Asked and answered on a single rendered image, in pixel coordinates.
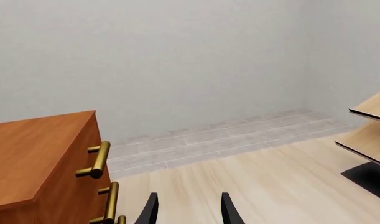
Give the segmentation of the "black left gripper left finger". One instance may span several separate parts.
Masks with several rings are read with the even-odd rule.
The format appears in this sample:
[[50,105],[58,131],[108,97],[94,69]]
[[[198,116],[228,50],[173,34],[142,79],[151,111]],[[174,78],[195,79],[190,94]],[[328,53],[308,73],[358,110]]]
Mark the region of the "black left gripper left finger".
[[158,194],[152,192],[134,224],[156,224],[159,210]]

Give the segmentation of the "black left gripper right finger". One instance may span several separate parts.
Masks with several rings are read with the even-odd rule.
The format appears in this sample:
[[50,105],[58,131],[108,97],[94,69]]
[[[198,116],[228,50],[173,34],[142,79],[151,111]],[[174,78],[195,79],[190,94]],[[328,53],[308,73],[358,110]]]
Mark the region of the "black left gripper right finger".
[[228,192],[221,194],[221,216],[223,224],[245,224]]

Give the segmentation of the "pale wooden wine rack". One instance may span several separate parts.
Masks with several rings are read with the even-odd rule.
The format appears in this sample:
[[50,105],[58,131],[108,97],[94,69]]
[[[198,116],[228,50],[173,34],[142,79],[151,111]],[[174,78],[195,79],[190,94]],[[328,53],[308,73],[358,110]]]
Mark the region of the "pale wooden wine rack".
[[349,112],[369,121],[335,141],[335,144],[368,162],[341,174],[380,198],[380,92],[350,108]]

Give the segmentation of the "wooden cabinet with drawers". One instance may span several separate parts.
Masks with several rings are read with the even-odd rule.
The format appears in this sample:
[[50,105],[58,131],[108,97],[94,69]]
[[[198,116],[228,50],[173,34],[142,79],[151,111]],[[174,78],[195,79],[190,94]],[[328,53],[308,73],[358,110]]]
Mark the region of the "wooden cabinet with drawers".
[[0,224],[89,224],[104,215],[112,182],[75,177],[101,139],[95,111],[0,123]]

